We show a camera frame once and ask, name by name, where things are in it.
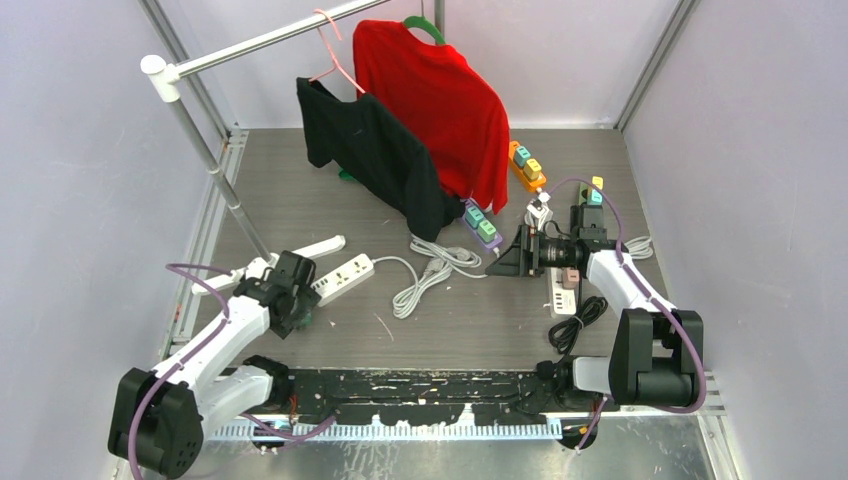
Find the pink plug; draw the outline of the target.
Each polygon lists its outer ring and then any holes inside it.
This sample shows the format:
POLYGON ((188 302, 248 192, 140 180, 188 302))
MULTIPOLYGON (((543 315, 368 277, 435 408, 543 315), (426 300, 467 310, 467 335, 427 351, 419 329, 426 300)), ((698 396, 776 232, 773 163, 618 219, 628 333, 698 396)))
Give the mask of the pink plug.
POLYGON ((577 268, 566 267, 561 270, 561 284, 564 289, 573 290, 579 286, 581 275, 577 268))

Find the white power strip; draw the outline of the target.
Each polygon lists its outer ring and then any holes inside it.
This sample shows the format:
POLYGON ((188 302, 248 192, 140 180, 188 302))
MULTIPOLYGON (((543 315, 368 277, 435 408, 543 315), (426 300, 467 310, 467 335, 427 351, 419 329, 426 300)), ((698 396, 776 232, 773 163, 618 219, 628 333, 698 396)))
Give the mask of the white power strip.
POLYGON ((374 275, 374 262, 359 254, 315 280, 312 288, 320 296, 318 307, 324 307, 374 275))
POLYGON ((577 310, 577 291, 567 290, 561 284, 561 270, 563 268, 548 268, 546 270, 548 280, 549 312, 552 318, 569 317, 577 310))

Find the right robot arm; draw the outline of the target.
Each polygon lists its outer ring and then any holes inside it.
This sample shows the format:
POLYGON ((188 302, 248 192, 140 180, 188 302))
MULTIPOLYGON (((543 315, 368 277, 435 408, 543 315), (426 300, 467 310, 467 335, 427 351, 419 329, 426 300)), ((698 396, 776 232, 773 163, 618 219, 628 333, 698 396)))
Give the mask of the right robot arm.
POLYGON ((547 268, 573 268, 607 301, 619 323, 607 357, 569 357, 555 384, 558 403, 582 409, 605 394, 619 405, 691 413, 707 393, 702 361, 703 321, 664 299, 638 271, 620 241, 609 238, 600 205, 571 209, 571 231, 549 237, 523 225, 485 270, 489 276, 534 277, 547 268))

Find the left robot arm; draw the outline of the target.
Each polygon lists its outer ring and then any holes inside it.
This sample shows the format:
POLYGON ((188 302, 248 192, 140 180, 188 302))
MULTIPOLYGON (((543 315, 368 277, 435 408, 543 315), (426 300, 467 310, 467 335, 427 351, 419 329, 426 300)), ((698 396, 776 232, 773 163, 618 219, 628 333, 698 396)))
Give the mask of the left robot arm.
POLYGON ((321 300, 314 289, 316 263, 299 251, 254 259, 229 272, 230 297, 196 276, 198 266, 170 263, 176 273, 215 297, 220 313, 175 354, 149 370, 132 368, 120 379, 107 449, 128 462, 133 478, 150 471, 184 475, 209 435, 261 406, 285 409, 294 386, 286 365, 254 355, 234 373, 219 376, 253 340, 267 331, 284 339, 301 327, 321 300))

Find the purple power strip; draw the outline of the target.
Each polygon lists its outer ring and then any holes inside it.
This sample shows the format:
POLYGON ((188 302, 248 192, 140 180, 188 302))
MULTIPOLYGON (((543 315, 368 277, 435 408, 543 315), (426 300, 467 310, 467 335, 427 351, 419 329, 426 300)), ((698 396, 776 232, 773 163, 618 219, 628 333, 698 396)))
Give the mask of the purple power strip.
POLYGON ((502 235, 473 199, 464 199, 463 205, 465 210, 459 218, 459 223, 485 251, 498 255, 503 242, 502 235))

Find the orange power strip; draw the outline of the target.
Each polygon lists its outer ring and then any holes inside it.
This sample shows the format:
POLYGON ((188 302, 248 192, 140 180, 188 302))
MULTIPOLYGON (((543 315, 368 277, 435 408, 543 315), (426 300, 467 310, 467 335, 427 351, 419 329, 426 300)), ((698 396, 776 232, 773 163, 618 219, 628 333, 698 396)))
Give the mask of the orange power strip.
POLYGON ((508 150, 509 166, 528 192, 536 192, 547 183, 541 164, 530 150, 518 141, 511 141, 508 150))

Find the green power strip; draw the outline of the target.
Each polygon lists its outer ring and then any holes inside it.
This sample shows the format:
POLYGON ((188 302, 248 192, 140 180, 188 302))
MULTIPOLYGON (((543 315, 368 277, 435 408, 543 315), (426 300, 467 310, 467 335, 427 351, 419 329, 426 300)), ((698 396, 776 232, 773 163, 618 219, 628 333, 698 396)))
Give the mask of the green power strip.
POLYGON ((603 186, 604 179, 601 176, 592 176, 588 183, 580 182, 577 205, 579 207, 584 205, 602 206, 604 201, 603 186))

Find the red sweater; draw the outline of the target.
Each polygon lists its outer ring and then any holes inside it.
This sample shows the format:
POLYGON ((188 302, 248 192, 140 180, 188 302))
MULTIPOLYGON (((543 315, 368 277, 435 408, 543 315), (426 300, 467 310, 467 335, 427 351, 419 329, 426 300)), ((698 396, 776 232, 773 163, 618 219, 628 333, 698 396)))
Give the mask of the red sweater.
POLYGON ((398 21, 361 21, 352 46, 357 82, 427 147, 443 188, 499 213, 510 127, 495 90, 453 46, 426 43, 398 21))

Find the black garment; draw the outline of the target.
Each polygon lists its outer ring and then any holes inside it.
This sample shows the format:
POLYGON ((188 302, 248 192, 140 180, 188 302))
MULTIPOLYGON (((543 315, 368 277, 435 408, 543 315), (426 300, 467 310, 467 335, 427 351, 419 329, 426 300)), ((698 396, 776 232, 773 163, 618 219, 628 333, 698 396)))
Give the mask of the black garment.
POLYGON ((427 147, 374 95, 345 102, 319 81, 296 79, 308 161, 334 162, 406 218, 411 234, 434 242, 465 212, 440 183, 427 147))

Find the pink hanger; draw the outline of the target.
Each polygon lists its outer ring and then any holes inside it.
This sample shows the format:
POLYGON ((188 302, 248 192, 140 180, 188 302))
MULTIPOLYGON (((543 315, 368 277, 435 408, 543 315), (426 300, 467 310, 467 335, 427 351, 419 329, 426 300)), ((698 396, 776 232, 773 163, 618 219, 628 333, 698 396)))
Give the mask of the pink hanger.
MULTIPOLYGON (((322 16, 328 22, 328 24, 331 26, 333 33, 336 36, 337 40, 339 42, 341 42, 343 40, 343 36, 342 36, 335 20, 326 11, 324 11, 322 9, 316 8, 316 9, 313 10, 313 12, 317 15, 322 16)), ((323 73, 320 73, 318 75, 311 77, 309 79, 309 82, 310 83, 317 82, 317 81, 321 80, 323 77, 326 77, 326 76, 328 76, 332 73, 339 73, 355 88, 355 90, 358 93, 365 94, 366 93, 365 89, 341 65, 341 62, 339 61, 335 50, 331 46, 329 40, 327 39, 327 36, 324 34, 324 32, 321 30, 320 27, 317 28, 317 31, 319 33, 319 36, 321 37, 321 40, 324 44, 325 49, 327 50, 327 53, 330 56, 330 59, 331 59, 331 62, 332 62, 332 67, 329 70, 327 70, 323 73)))

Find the green hanger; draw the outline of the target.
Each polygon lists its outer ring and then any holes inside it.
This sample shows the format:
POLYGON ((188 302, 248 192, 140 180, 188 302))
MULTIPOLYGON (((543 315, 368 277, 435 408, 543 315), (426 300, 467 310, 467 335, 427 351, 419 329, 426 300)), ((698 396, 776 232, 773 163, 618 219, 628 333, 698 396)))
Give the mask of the green hanger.
POLYGON ((446 45, 442 32, 424 16, 409 16, 402 21, 407 29, 418 29, 428 34, 436 45, 446 45))

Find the metal clothes rack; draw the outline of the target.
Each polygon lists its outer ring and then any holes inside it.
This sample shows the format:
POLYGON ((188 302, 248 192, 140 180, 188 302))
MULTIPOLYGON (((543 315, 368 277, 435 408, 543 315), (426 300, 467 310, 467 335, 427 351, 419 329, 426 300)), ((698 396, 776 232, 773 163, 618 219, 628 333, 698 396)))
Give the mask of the metal clothes rack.
POLYGON ((150 54, 140 60, 140 69, 149 79, 159 98, 176 116, 179 125, 195 152, 200 156, 206 172, 210 175, 214 187, 221 195, 248 241, 264 264, 275 267, 279 256, 272 253, 260 238, 256 226, 242 206, 232 184, 226 178, 217 157, 207 145, 198 126, 187 110, 179 90, 179 84, 189 81, 193 76, 222 65, 231 60, 246 56, 271 45, 286 41, 306 32, 328 25, 331 21, 343 19, 378 6, 378 1, 349 1, 342 5, 271 30, 267 33, 243 40, 195 59, 186 59, 177 64, 163 57, 150 54))

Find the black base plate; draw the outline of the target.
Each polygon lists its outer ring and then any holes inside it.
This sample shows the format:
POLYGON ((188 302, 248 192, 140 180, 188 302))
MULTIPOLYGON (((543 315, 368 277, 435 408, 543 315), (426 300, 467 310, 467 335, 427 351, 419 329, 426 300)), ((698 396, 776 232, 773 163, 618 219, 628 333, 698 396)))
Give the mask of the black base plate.
POLYGON ((534 371, 294 369, 289 396, 251 408, 307 424, 453 425, 469 411, 475 426, 532 425, 549 414, 587 414, 596 394, 566 387, 563 376, 534 371))

